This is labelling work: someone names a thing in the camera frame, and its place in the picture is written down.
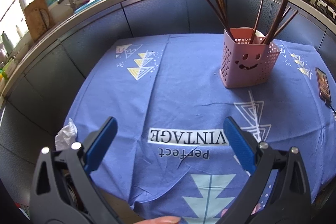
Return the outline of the person's hand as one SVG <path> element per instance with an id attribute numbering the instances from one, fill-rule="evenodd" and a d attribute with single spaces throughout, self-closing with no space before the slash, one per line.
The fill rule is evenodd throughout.
<path id="1" fill-rule="evenodd" d="M 164 216 L 154 219 L 146 219 L 135 224 L 179 224 L 181 218 L 176 216 Z"/>

